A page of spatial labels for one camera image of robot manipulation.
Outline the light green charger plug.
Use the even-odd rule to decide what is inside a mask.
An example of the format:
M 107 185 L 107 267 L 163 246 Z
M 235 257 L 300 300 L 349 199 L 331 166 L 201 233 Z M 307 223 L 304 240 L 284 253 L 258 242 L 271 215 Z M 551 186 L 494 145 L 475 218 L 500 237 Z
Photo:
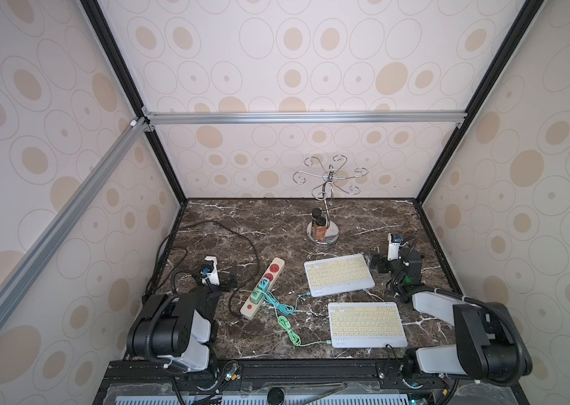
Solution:
M 263 297 L 264 297 L 264 291 L 259 290 L 259 289 L 255 289 L 251 293 L 250 302 L 255 304 L 255 305 L 258 305 L 263 300 Z

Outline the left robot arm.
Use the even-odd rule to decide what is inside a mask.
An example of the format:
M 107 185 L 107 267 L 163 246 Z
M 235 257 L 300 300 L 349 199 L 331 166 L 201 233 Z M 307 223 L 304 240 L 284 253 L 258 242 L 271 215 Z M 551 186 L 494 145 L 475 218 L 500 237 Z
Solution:
M 217 259 L 207 256 L 195 273 L 172 271 L 172 286 L 179 273 L 191 276 L 197 286 L 184 294 L 150 295 L 128 332 L 126 352 L 171 373 L 216 377 L 220 367 L 213 344 L 219 324 L 214 316 L 221 295 L 238 287 L 237 265 L 228 276 L 220 276 Z

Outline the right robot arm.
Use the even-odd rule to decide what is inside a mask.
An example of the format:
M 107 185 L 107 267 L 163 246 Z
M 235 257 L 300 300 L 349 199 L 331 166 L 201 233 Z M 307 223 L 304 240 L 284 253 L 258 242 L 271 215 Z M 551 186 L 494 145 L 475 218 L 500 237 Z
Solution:
M 410 350 L 406 361 L 411 368 L 496 386 L 513 386 L 531 374 L 533 360 L 508 308 L 425 285 L 423 258 L 409 246 L 384 255 L 373 252 L 369 258 L 370 269 L 391 275 L 386 287 L 395 299 L 454 328 L 454 344 Z

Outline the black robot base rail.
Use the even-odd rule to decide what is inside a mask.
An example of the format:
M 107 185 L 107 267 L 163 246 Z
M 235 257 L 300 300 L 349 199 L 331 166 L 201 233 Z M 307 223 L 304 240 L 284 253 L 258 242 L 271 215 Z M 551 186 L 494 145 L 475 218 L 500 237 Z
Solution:
M 520 386 L 415 371 L 399 359 L 242 359 L 176 374 L 114 361 L 95 404 L 526 404 Z

